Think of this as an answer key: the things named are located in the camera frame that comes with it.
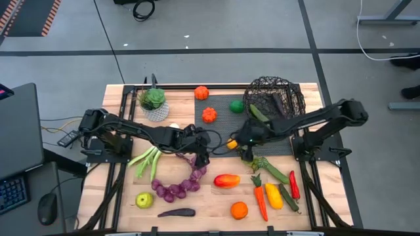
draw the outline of metal table leg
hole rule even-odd
[[[398,16],[409,4],[411,0],[399,0],[384,16],[358,16],[359,24],[371,23],[410,23],[416,25],[420,21],[418,16]]]

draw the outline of orange pumpkin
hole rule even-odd
[[[205,108],[202,117],[204,123],[212,123],[217,118],[217,112],[214,108]]]
[[[204,86],[199,86],[194,90],[194,95],[198,100],[204,100],[209,97],[209,90]]]

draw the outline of orange striped tape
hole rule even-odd
[[[17,4],[18,4],[18,0],[10,0],[9,5],[7,6],[3,15],[0,17],[0,31],[2,31],[6,27],[6,22],[11,18],[13,9],[16,7]]]
[[[52,4],[51,10],[50,10],[50,14],[48,15],[47,19],[45,20],[45,24],[44,27],[42,29],[41,35],[42,36],[47,36],[52,24],[53,24],[53,20],[54,17],[57,15],[57,11],[58,8],[61,4],[61,0],[55,0],[54,3]]]

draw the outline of shoe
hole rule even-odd
[[[420,96],[420,85],[411,88],[403,88],[401,96],[405,99],[414,99]]]
[[[409,54],[407,56],[417,56],[417,55],[419,55],[419,53]],[[391,56],[391,58],[400,58],[400,57],[406,57],[406,56]],[[397,59],[397,60],[391,60],[390,62],[394,66],[405,67],[412,70],[417,70],[420,68],[420,57],[410,58],[410,59]]]

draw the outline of white cable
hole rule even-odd
[[[356,36],[357,36],[357,42],[359,43],[359,47],[362,50],[363,54],[365,54],[365,56],[367,58],[369,58],[370,60],[375,60],[375,61],[387,61],[387,60],[410,59],[410,58],[420,57],[420,54],[418,54],[418,55],[415,55],[415,56],[402,56],[402,57],[398,57],[398,58],[378,59],[378,58],[372,58],[368,54],[366,54],[365,50],[362,47],[362,44],[360,43],[360,39],[359,39],[359,23],[360,23],[360,16],[362,15],[362,9],[363,9],[363,0],[360,0],[360,12],[359,12],[359,17],[357,17]]]

